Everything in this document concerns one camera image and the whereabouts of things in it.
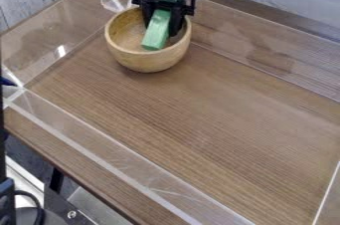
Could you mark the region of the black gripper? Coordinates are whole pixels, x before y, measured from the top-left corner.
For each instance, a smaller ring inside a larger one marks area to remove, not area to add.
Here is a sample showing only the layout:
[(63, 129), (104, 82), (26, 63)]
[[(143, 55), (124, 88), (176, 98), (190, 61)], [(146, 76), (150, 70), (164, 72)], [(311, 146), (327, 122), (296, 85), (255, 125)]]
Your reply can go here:
[(170, 11), (170, 35), (174, 37), (182, 29), (184, 16), (194, 15), (196, 0), (132, 0), (142, 7), (146, 27), (150, 26), (158, 9)]

